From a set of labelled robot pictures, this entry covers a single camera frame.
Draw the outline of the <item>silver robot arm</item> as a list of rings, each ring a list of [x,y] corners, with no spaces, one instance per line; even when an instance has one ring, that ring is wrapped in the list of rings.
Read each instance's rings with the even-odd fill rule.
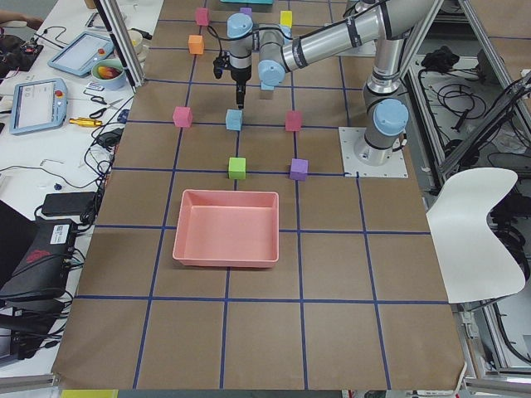
[[[213,74],[221,78],[229,71],[236,83],[236,106],[245,106],[246,83],[252,75],[253,52],[259,54],[261,83],[276,87],[285,75],[318,61],[373,41],[376,52],[373,71],[364,86],[364,99],[372,106],[377,98],[393,97],[407,68],[403,52],[410,34],[427,18],[436,14],[434,1],[357,1],[345,17],[302,36],[291,36],[282,24],[256,24],[245,13],[227,19],[224,41],[213,62]]]

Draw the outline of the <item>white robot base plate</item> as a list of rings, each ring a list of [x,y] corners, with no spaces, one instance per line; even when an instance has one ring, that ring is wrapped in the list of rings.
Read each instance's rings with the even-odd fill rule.
[[[345,177],[408,178],[398,138],[390,148],[375,149],[365,140],[365,128],[339,127]]]

